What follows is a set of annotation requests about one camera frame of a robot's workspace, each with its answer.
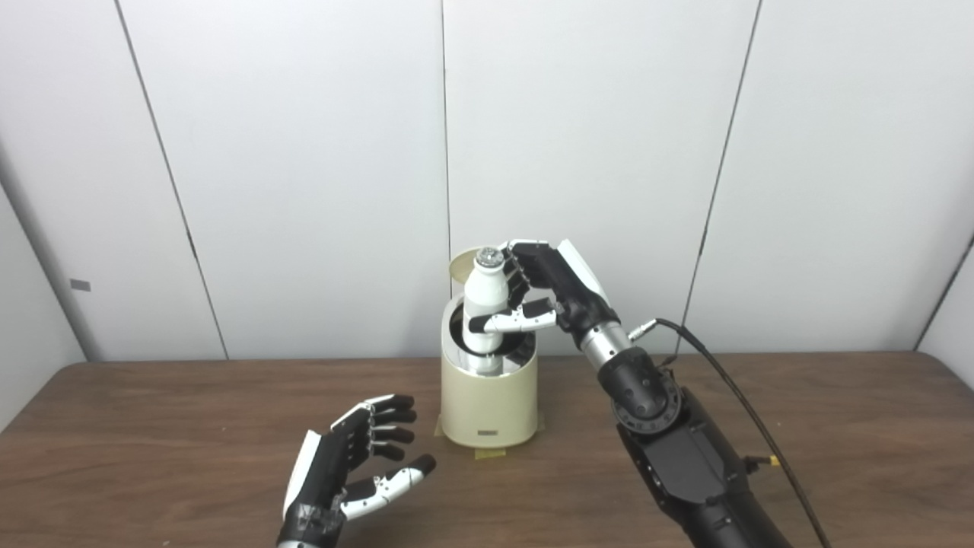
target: robotic finger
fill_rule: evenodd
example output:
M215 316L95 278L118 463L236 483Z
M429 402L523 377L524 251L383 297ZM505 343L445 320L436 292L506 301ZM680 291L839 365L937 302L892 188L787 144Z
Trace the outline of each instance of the robotic finger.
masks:
M402 468L382 476L365 478L345 486L346 499L341 509L351 521L388 506L426 478L436 468L432 455L424 454Z

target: black robot forearm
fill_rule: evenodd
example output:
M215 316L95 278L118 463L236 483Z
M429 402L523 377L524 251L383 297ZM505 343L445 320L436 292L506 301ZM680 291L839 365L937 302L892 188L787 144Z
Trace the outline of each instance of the black robot forearm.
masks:
M744 462L693 393L681 392L680 415L664 432L618 426L660 510L696 548L791 548L751 492Z

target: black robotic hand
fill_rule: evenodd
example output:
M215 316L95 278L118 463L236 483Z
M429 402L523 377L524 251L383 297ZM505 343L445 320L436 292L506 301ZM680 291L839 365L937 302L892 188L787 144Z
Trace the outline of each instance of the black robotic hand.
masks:
M359 403L323 436L309 431L291 472L279 548L332 548L342 526L374 512L427 477L436 461L424 454L401 468L347 484L349 473L372 455L401 461L414 434L396 423L416 420L411 396L389 395Z

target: small sticker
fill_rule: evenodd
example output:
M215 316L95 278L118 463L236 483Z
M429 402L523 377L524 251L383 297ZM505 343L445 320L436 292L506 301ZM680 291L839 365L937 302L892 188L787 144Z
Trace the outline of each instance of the small sticker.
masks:
M92 290L91 282L86 282L84 280L75 280L74 278L71 278L69 281L71 283L72 290L77 290L79 292L90 292Z

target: wooden table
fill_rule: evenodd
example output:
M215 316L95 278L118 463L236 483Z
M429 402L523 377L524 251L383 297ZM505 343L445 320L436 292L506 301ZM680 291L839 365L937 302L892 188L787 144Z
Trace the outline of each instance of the wooden table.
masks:
M722 357L803 481L837 547L974 546L974 395L916 353ZM741 454L764 454L702 360L690 386ZM81 364L61 371L0 435L0 546L272 546L308 428L363 398L412 394L409 455L436 471L342 548L687 547L656 510L594 372L542 362L546 428L499 458L434 437L438 362ZM391 466L373 459L362 473ZM752 486L796 548L815 546L779 469Z

